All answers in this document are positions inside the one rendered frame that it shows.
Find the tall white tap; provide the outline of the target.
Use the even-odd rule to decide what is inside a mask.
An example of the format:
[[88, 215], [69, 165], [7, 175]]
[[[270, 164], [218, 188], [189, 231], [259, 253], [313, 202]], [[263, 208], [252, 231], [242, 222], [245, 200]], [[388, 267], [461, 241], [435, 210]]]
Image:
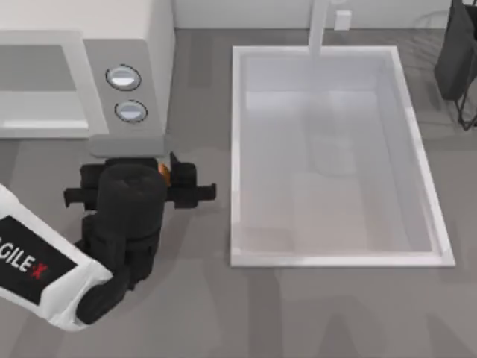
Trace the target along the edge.
[[312, 0], [308, 42], [308, 50], [311, 57], [318, 57], [320, 55], [329, 5], [337, 7], [334, 10], [335, 14], [337, 10], [350, 10], [345, 7], [345, 4], [348, 2], [349, 0]]

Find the small white box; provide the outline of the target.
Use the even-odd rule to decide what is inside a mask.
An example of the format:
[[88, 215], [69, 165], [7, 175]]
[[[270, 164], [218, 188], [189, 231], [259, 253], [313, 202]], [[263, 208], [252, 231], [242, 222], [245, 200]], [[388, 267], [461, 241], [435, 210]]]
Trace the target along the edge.
[[335, 31], [348, 31], [351, 28], [353, 13], [351, 10], [337, 10], [335, 13]]

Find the pale microwave door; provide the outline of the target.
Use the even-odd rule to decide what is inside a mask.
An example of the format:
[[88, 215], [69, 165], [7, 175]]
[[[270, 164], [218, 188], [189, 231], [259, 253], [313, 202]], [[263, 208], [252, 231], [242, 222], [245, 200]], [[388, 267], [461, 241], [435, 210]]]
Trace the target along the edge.
[[0, 30], [0, 138], [108, 132], [79, 31]]

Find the black folding rack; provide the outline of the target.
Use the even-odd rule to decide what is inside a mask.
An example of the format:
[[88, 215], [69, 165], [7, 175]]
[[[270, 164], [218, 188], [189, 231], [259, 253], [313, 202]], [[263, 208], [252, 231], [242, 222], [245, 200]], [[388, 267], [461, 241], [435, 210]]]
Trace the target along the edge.
[[477, 0], [451, 0], [434, 75], [442, 99], [454, 103], [462, 129], [477, 128], [477, 112], [464, 119], [470, 87], [477, 80]]

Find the small round microwave knob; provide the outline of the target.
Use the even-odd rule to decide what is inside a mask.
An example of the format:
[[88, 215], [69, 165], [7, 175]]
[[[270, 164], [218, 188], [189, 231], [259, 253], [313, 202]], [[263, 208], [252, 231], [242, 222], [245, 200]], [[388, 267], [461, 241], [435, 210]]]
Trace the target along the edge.
[[147, 107], [140, 101], [134, 100], [118, 103], [114, 111], [120, 120], [127, 123], [139, 123], [148, 116]]

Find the large round microwave knob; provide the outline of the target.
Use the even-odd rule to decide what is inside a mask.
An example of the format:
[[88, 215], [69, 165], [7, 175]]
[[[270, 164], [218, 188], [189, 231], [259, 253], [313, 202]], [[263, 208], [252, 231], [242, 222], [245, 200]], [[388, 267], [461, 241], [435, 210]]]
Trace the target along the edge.
[[107, 83], [115, 90], [132, 91], [138, 88], [142, 82], [139, 72], [132, 66], [121, 64], [109, 68], [105, 74]]

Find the white sink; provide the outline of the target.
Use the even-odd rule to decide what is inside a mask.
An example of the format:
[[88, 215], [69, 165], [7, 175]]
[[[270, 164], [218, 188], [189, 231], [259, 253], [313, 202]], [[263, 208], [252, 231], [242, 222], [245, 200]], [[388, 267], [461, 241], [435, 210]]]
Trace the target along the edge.
[[393, 45], [233, 48], [234, 267], [456, 264]]

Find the pale microwave oven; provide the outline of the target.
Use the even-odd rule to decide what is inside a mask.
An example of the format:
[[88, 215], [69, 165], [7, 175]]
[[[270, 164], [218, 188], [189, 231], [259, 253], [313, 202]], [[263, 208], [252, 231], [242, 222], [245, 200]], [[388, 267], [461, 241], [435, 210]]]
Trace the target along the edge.
[[[0, 30], [79, 31], [101, 100], [108, 132], [84, 138], [96, 157], [160, 157], [165, 154], [174, 68], [171, 0], [0, 0]], [[142, 77], [120, 91], [106, 71], [121, 64]], [[140, 101], [147, 118], [127, 123], [115, 114], [123, 101]]]

